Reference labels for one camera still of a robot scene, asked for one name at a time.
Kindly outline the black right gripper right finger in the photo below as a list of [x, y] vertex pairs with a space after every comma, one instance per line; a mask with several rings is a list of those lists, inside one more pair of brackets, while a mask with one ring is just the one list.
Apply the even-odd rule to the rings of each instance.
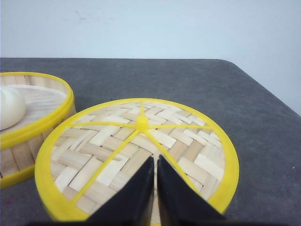
[[162, 155], [158, 159], [157, 168], [161, 225], [227, 225], [227, 219], [193, 191]]

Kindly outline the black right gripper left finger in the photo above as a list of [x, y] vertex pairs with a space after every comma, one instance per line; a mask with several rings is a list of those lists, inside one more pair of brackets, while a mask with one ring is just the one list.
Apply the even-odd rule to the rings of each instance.
[[154, 159], [149, 157], [126, 185], [86, 220], [87, 226], [149, 226], [154, 199]]

